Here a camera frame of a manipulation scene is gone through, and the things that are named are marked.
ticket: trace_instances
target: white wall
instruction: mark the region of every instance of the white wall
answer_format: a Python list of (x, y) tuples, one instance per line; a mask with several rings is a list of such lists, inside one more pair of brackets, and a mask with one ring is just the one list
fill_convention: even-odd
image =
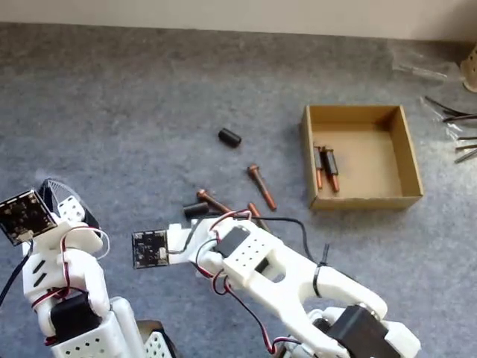
[(477, 40), (477, 0), (0, 0), (0, 21)]

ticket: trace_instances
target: copper standoff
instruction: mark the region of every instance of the copper standoff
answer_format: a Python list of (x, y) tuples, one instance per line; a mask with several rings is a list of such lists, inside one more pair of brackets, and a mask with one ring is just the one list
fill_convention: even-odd
[(268, 207), (270, 207), (270, 209), (273, 211), (277, 210), (277, 204), (275, 203), (274, 197), (268, 191), (265, 182), (260, 175), (259, 166), (256, 164), (252, 164), (247, 168), (247, 173), (252, 178), (252, 180), (255, 181), (265, 201), (267, 202)]
[[(247, 208), (250, 210), (253, 216), (260, 217), (262, 216), (259, 212), (259, 209), (256, 207), (254, 203), (248, 203)], [(270, 228), (268, 227), (267, 223), (260, 219), (255, 219), (256, 224), (260, 226), (263, 230), (268, 231), (271, 233)]]
[(223, 205), (220, 201), (217, 199), (213, 198), (205, 189), (200, 189), (197, 192), (197, 198), (202, 201), (206, 201), (209, 203), (212, 207), (215, 209), (219, 210), (222, 213), (229, 213), (232, 211), (227, 205)]

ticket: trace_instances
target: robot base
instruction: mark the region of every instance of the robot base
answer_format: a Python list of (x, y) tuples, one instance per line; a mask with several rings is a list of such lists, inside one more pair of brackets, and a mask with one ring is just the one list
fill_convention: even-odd
[(142, 342), (125, 299), (112, 299), (111, 308), (99, 327), (52, 347), (54, 357), (173, 358), (160, 332), (153, 332), (145, 344)]

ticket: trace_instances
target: white wire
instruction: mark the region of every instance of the white wire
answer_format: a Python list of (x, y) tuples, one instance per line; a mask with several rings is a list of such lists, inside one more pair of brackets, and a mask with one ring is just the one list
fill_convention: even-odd
[(96, 227), (78, 226), (78, 227), (74, 227), (70, 231), (68, 231), (63, 238), (66, 239), (66, 237), (68, 236), (69, 233), (71, 233), (72, 231), (76, 231), (76, 230), (90, 230), (94, 233), (99, 233), (101, 235), (101, 241), (103, 241), (103, 242), (106, 241), (106, 243), (107, 243), (106, 251), (101, 256), (96, 257), (97, 260), (101, 260), (109, 254), (110, 249), (111, 249), (111, 240), (110, 240), (110, 237), (108, 236), (108, 234), (105, 233), (103, 230), (97, 229)]
[(237, 214), (247, 214), (248, 217), (247, 217), (247, 220), (251, 220), (252, 219), (252, 213), (251, 211), (245, 209), (245, 210), (238, 210), (238, 211), (229, 211), (228, 213), (225, 213), (223, 214), (222, 216), (219, 216), (217, 218), (217, 220), (215, 220), (212, 225), (210, 225), (209, 227), (209, 232), (214, 228), (214, 226), (216, 226), (219, 222), (221, 222), (222, 220), (228, 218), (228, 217), (233, 217)]

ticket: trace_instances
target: perforated plastic bracket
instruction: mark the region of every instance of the perforated plastic bracket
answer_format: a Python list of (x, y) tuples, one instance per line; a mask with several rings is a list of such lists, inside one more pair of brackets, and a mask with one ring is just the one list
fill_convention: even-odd
[(146, 358), (172, 358), (161, 332), (153, 332), (144, 346)]
[(137, 358), (130, 354), (113, 312), (101, 325), (51, 348), (55, 358)]
[(275, 236), (265, 231), (257, 235), (252, 231), (243, 243), (224, 259), (224, 269), (232, 279), (245, 286), (256, 267), (278, 245), (283, 243)]

